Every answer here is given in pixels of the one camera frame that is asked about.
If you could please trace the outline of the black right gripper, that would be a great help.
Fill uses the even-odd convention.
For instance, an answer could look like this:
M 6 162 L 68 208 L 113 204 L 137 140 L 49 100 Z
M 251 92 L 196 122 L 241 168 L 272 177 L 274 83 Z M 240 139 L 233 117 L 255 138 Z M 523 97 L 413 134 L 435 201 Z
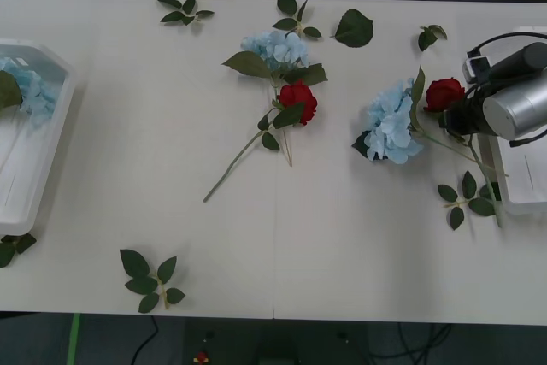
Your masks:
M 447 132 L 466 136 L 487 134 L 487 122 L 483 103 L 487 98 L 484 91 L 474 91 L 452 103 L 438 119 L 438 125 Z

